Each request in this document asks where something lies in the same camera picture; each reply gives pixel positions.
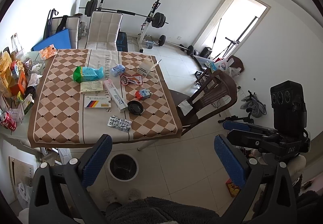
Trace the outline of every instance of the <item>black lid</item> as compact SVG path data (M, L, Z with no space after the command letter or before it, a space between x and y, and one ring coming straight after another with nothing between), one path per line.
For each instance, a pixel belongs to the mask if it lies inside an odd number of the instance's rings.
M31 94L33 99L35 99L36 97L36 89L33 86L29 86L27 87L26 91L25 91L25 98Z
M143 105L136 100L132 100L128 103L128 110L134 115L139 115L143 112Z

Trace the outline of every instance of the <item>coca-cola can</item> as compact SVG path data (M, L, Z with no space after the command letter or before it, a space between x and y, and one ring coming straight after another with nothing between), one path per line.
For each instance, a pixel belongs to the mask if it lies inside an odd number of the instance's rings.
M9 128L11 131L15 131L17 128L17 123L15 120L13 120L13 118L11 117L11 115L9 115L9 112L3 112L1 115L1 123Z

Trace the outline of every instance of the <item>speaker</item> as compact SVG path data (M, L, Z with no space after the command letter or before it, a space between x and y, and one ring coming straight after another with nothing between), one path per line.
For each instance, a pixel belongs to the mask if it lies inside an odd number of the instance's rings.
M211 53L212 53L211 47L204 47L204 49L200 53L200 57L209 58Z

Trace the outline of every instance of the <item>blue grip pad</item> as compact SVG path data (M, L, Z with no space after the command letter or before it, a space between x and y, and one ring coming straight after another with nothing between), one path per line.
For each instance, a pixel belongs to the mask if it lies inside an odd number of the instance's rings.
M83 169L83 187L86 188L93 185L111 150L112 138L110 136L107 136Z
M220 136L214 139L214 150L233 183L243 188L246 182L244 169Z
M250 131L250 127L247 124L234 122L230 120L224 121L222 126L226 130L237 129L237 130L248 131L248 132Z

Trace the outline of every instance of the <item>tablecloth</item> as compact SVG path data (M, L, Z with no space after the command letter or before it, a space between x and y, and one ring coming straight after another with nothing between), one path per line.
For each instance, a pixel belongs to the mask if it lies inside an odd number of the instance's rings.
M182 125L175 104L164 81L159 66L143 78L143 85L123 86L119 76L112 76L110 68L118 63L126 67L126 75L136 74L143 60L156 63L154 56L134 52L118 52L88 49L60 49L46 65L28 126L28 139L32 147L80 148L93 146L102 134L112 137L114 143L134 142L152 138L180 137ZM144 112L133 115L128 110L120 113L111 99L111 109L85 109L85 95L109 95L80 93L80 84L73 81L77 66L104 68L102 80L110 78L122 97L135 100L134 93L142 88L153 94L140 101ZM132 121L130 132L109 127L110 116Z

